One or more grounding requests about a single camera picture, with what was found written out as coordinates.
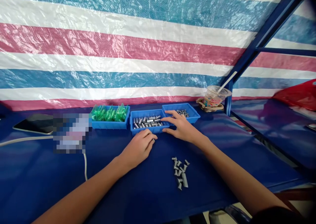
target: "red bag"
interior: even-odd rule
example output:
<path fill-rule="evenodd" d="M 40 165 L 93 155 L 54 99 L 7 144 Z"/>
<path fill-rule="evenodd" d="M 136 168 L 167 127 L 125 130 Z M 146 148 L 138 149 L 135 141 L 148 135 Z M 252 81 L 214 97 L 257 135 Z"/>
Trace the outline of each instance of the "red bag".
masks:
<path fill-rule="evenodd" d="M 316 111 L 316 79 L 278 91 L 273 98 L 289 106 Z"/>

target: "blue plastic tray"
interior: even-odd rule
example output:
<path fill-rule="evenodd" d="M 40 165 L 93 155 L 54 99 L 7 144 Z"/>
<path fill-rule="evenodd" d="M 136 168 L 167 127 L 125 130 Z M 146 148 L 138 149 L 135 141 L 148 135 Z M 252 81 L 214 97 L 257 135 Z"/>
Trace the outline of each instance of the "blue plastic tray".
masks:
<path fill-rule="evenodd" d="M 165 114 L 162 111 L 162 109 L 147 110 L 147 111 L 131 111 L 131 117 L 129 118 L 129 123 L 131 125 L 132 135 L 135 136 L 137 133 L 145 129 L 149 129 L 153 134 L 158 134 L 158 133 L 162 133 L 163 128 L 169 128 L 168 122 L 162 122 L 163 126 L 139 128 L 139 129 L 133 128 L 133 118 L 144 118 L 145 116 L 148 117 L 148 116 L 158 116 L 158 115 L 161 115 L 161 118 L 165 117 Z"/>
<path fill-rule="evenodd" d="M 130 107 L 127 106 L 127 113 L 124 122 L 116 122 L 116 121 L 92 121 L 92 128 L 94 129 L 127 129 L 127 122 L 130 112 Z"/>
<path fill-rule="evenodd" d="M 201 117 L 189 103 L 162 105 L 162 110 L 164 112 L 165 117 L 170 116 L 169 114 L 166 114 L 165 111 L 187 110 L 187 113 L 189 114 L 187 120 L 191 124 L 194 124 Z"/>

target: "charging cable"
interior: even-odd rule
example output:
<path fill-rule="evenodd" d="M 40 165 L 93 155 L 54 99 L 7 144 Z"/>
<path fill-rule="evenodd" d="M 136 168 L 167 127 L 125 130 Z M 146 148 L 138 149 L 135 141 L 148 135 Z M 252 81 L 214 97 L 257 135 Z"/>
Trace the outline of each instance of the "charging cable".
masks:
<path fill-rule="evenodd" d="M 0 147 L 3 147 L 5 145 L 11 144 L 11 143 L 30 141 L 30 140 L 39 140 L 39 139 L 52 139 L 52 138 L 53 138 L 53 136 L 39 136 L 39 137 L 17 138 L 17 139 L 13 139 L 13 140 L 9 140 L 9 141 L 0 143 Z M 83 154 L 83 157 L 85 159 L 85 179 L 87 181 L 88 180 L 88 178 L 87 178 L 87 157 L 86 157 L 85 153 Z"/>

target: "sleeve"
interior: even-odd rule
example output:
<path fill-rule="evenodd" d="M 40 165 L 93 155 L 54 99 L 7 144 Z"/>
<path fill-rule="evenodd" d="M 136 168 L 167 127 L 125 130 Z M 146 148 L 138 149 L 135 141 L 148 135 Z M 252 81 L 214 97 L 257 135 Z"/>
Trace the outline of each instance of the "sleeve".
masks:
<path fill-rule="evenodd" d="M 273 207 L 258 212 L 250 221 L 250 224 L 307 224 L 302 216 L 282 207 Z"/>

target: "hand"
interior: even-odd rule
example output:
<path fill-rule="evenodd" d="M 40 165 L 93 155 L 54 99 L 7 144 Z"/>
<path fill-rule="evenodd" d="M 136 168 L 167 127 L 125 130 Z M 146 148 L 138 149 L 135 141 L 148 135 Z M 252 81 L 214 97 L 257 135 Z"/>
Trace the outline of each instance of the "hand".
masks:
<path fill-rule="evenodd" d="M 190 143 L 196 144 L 201 137 L 205 137 L 200 131 L 193 127 L 187 121 L 184 115 L 179 115 L 176 111 L 165 111 L 167 114 L 172 114 L 171 117 L 164 117 L 161 121 L 167 121 L 174 124 L 177 129 L 163 129 L 163 132 L 167 132 L 176 138 L 182 139 L 184 141 L 188 141 Z"/>
<path fill-rule="evenodd" d="M 156 135 L 152 134 L 149 129 L 142 130 L 136 134 L 123 152 L 118 156 L 120 162 L 123 163 L 128 170 L 137 167 L 148 157 L 152 145 L 155 142 L 153 139 L 158 138 Z"/>

